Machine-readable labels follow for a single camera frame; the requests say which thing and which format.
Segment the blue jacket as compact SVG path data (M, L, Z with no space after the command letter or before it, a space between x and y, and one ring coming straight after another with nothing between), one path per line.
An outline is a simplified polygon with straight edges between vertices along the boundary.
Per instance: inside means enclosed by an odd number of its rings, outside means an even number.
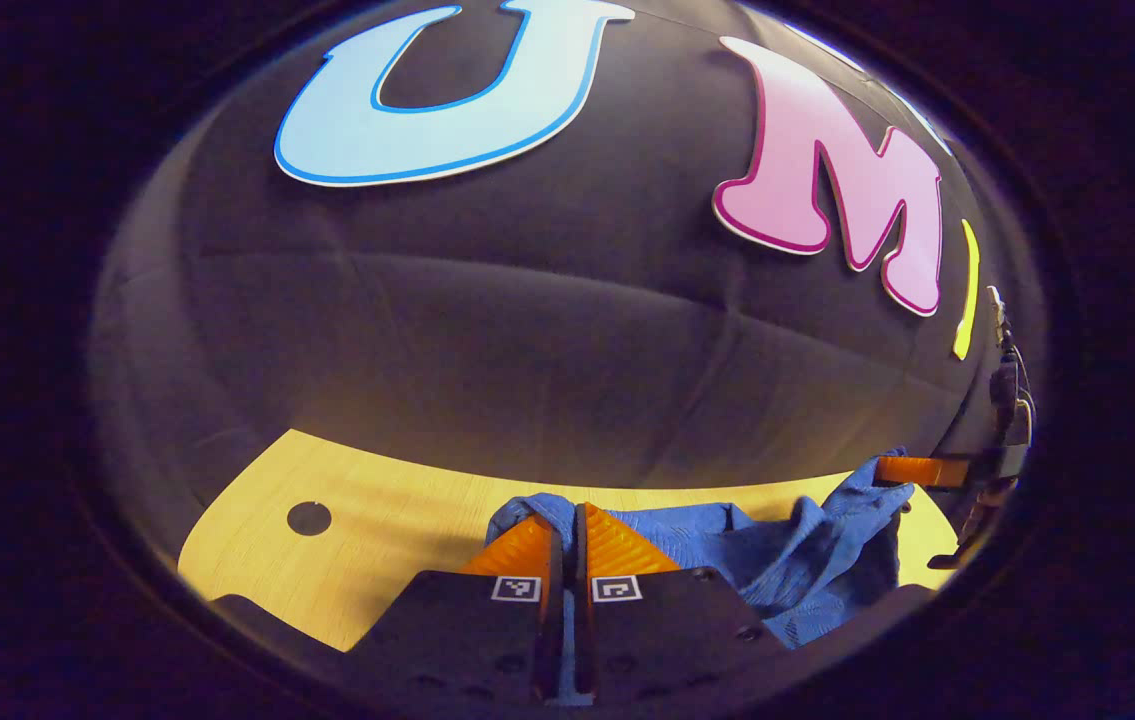
M914 484L875 479L872 457L822 501L799 497L787 519L762 521L733 503L605 510L678 568L723 574L765 629L796 650L832 633L899 585L899 519Z

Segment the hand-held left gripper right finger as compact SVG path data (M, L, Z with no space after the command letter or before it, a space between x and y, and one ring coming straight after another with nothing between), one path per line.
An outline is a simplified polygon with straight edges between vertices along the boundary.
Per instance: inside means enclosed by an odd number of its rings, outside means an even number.
M592 503L575 506L575 680L598 703L715 690L788 650L709 566L678 566Z

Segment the black backdrop cloth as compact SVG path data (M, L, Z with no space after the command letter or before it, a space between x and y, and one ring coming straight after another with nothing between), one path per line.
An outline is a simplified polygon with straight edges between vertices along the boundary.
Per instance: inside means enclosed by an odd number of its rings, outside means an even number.
M439 179L321 187L274 158L285 111L346 37L449 5L385 82L401 108L497 78L523 17L501 0L403 0L347 15L225 91L157 165L93 299L102 487L175 556L197 516L291 429L371 454L562 486L707 488L843 471L890 447L986 446L987 305L952 354L980 242L1035 380L1044 273L969 135L732 0L612 0L580 114L540 146ZM749 170L756 86L721 37L829 83L878 145L933 156L945 246L938 313L854 270L849 165L814 152L800 208L829 245L797 256L712 210Z

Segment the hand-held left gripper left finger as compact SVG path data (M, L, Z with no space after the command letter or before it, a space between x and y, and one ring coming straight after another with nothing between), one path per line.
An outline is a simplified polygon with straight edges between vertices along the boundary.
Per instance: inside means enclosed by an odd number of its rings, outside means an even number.
M459 571L417 574L348 661L397 700L544 703L562 641L561 533L530 514Z

